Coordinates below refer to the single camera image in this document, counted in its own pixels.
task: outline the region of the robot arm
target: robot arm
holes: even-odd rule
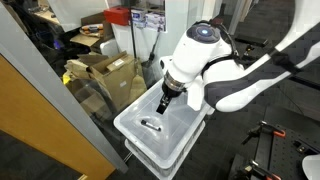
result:
[[[190,88],[200,75],[203,75],[200,94],[203,93],[205,101],[216,110],[233,112],[270,86],[300,72],[320,57],[318,4],[318,0],[296,0],[295,17],[288,34],[246,70],[231,59],[232,46],[223,41],[217,29],[203,24],[192,26],[181,38],[167,66],[162,86],[164,95],[157,112],[162,114],[170,99]]]

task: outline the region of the door frame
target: door frame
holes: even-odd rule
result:
[[[128,166],[80,104],[62,84],[41,53],[0,3],[0,53],[94,146],[114,167]]]

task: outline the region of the floor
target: floor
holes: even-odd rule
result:
[[[260,0],[237,27],[236,35],[247,34],[269,39],[264,49],[257,48],[252,55],[262,56],[286,34],[294,14],[293,0]],[[237,43],[240,52],[246,45]],[[313,63],[299,76],[320,83],[320,64]],[[174,179],[226,179],[230,160],[236,153],[253,157],[257,140],[246,146],[240,143],[248,129],[256,125],[268,105],[276,105],[320,120],[320,92],[285,80],[263,92],[247,107],[234,113],[216,112],[204,118],[206,127],[195,143]],[[119,150],[121,157],[128,154],[124,137],[113,127],[112,121],[101,127],[107,139]],[[20,179],[77,179],[78,173],[59,164],[38,151],[0,132],[0,179],[4,173]],[[134,156],[127,162],[129,171],[115,171],[108,180],[156,179]]]

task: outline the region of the clear plastic container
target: clear plastic container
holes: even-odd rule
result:
[[[187,105],[187,94],[182,93],[178,98],[172,99],[161,115],[156,109],[163,95],[162,82],[160,80],[156,83],[117,116],[114,125],[126,136],[136,152],[149,158],[149,164],[159,171],[161,177],[168,177],[181,157],[186,155],[183,152],[201,127],[202,119],[210,106],[203,103],[201,111],[194,111]],[[160,127],[161,131],[142,125],[142,120]]]

